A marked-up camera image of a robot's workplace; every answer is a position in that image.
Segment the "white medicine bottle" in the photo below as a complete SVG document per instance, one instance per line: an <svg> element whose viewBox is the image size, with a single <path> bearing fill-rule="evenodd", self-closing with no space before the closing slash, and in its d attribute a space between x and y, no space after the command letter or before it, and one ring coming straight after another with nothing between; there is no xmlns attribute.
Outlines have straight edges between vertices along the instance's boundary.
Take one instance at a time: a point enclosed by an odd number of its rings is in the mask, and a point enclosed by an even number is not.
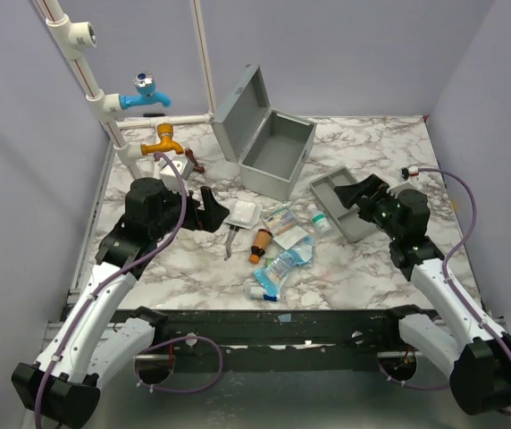
<svg viewBox="0 0 511 429"><path fill-rule="evenodd" d="M325 216L325 213L315 205L309 206L312 223L315 229L322 235L329 235L332 232L332 227Z"/></svg>

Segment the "brown medicine bottle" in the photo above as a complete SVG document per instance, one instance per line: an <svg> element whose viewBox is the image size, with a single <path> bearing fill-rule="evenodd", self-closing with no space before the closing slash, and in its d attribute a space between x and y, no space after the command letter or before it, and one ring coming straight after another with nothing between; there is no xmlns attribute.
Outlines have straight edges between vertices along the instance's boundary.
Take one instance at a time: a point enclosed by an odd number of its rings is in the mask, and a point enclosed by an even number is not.
<svg viewBox="0 0 511 429"><path fill-rule="evenodd" d="M272 233L266 229L259 229L250 248L248 261L253 265L257 265L260 262L260 259L264 256L271 242Z"/></svg>

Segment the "bandage packet blue orange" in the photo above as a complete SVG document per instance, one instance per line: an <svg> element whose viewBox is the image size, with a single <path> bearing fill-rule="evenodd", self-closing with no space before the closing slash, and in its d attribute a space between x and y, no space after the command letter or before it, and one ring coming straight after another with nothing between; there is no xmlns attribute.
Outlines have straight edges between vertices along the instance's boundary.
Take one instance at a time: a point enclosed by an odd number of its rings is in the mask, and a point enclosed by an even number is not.
<svg viewBox="0 0 511 429"><path fill-rule="evenodd" d="M264 217L264 225L273 236L279 236L298 224L298 218L289 207L281 207Z"/></svg>

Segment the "clear white pad packet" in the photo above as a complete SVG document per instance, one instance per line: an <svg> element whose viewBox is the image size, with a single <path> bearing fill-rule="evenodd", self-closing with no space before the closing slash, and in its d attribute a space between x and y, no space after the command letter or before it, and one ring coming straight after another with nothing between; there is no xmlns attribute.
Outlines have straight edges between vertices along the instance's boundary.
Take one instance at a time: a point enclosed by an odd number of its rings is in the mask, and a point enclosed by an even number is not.
<svg viewBox="0 0 511 429"><path fill-rule="evenodd" d="M284 250L288 250L295 246L298 242L308 235L307 231L302 227L295 225L285 232L274 236L273 241Z"/></svg>

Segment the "blue alcohol pad bag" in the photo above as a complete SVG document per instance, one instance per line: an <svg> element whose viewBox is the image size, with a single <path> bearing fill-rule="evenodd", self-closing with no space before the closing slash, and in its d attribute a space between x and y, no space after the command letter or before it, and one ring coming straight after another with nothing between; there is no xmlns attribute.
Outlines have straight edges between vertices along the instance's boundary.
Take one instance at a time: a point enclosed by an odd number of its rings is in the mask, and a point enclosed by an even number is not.
<svg viewBox="0 0 511 429"><path fill-rule="evenodd" d="M289 266L309 265L314 257L314 238L305 236L291 248L283 251L278 258Z"/></svg>

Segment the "grey metal medicine box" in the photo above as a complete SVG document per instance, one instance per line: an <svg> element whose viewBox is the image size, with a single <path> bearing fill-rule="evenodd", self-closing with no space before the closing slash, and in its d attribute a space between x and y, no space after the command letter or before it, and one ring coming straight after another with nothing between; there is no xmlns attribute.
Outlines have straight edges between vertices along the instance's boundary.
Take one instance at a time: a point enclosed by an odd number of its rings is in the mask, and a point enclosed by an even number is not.
<svg viewBox="0 0 511 429"><path fill-rule="evenodd" d="M312 150L316 123L272 108L258 64L248 64L210 124L244 188L287 201Z"/></svg>

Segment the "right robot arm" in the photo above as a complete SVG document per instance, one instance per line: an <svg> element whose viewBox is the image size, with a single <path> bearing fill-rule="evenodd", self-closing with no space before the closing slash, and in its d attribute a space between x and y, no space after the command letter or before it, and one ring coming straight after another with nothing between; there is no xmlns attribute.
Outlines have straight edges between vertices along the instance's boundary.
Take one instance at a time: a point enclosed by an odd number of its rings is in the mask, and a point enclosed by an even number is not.
<svg viewBox="0 0 511 429"><path fill-rule="evenodd" d="M422 352L448 378L466 414L511 416L511 334L474 302L428 236L428 198L418 189L395 191L375 174L334 192L345 208L357 206L362 220L386 233L393 265L448 327L442 330L419 310L403 310L381 327L382 343Z"/></svg>

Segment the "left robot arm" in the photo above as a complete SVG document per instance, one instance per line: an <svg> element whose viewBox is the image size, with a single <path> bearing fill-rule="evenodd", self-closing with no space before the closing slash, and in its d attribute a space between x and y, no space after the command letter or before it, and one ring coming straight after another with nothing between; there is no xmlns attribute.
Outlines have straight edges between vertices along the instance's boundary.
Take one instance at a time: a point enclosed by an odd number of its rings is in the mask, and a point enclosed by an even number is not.
<svg viewBox="0 0 511 429"><path fill-rule="evenodd" d="M125 196L124 213L102 239L87 285L60 331L32 364L20 363L11 380L24 407L58 427L83 427L101 391L122 367L145 350L169 349L168 317L136 309L107 341L102 335L125 296L180 229L215 232L230 211L210 188L201 199L171 191L154 178L137 179Z"/></svg>

